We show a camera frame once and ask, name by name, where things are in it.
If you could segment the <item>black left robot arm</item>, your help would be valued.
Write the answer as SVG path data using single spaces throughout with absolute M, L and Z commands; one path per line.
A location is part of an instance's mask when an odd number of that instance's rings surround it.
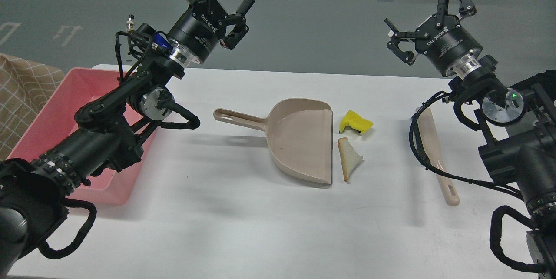
M 74 253 L 91 230 L 94 204 L 70 199 L 106 168 L 121 171 L 142 160 L 157 128 L 197 129 L 200 119 L 175 102 L 166 84 L 190 63 L 203 64 L 215 45 L 232 50 L 248 33 L 254 0 L 227 13 L 218 0 L 187 0 L 169 32 L 143 23 L 115 34 L 118 86 L 76 111 L 77 130 L 28 162 L 1 163 L 1 277 L 28 253 L 48 259 Z

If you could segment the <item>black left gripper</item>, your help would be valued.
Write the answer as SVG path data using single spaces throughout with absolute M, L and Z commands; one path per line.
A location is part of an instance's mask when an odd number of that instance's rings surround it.
M 255 0 L 243 0 L 235 14 L 228 15 L 216 0 L 186 1 L 189 4 L 187 10 L 167 32 L 167 36 L 172 42 L 189 50 L 193 55 L 193 63 L 203 64 L 207 60 L 218 42 L 218 36 L 224 35 L 226 27 L 233 28 L 220 39 L 220 45 L 229 50 L 233 50 L 249 31 L 245 16 Z

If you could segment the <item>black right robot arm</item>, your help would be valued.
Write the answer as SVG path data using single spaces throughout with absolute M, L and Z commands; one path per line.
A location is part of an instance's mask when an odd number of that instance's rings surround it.
M 436 12 L 415 31 L 399 31 L 388 19 L 387 47 L 403 63 L 412 65 L 424 55 L 443 77 L 451 76 L 450 92 L 439 91 L 417 109 L 409 128 L 410 148 L 427 170 L 448 178 L 506 193 L 522 200 L 528 215 L 510 206 L 492 214 L 489 245 L 508 267 L 555 277 L 555 90 L 545 74 L 523 84 L 505 86 L 495 76 L 496 59 L 480 56 L 482 46 L 461 25 L 477 13 L 471 0 L 437 0 Z M 418 121 L 437 102 L 453 102 L 453 112 L 467 128 L 483 133 L 486 144 L 479 156 L 490 182 L 449 174 L 433 165 L 425 150 L 425 128 Z M 502 223 L 508 215 L 528 228 L 532 263 L 513 260 L 503 252 Z

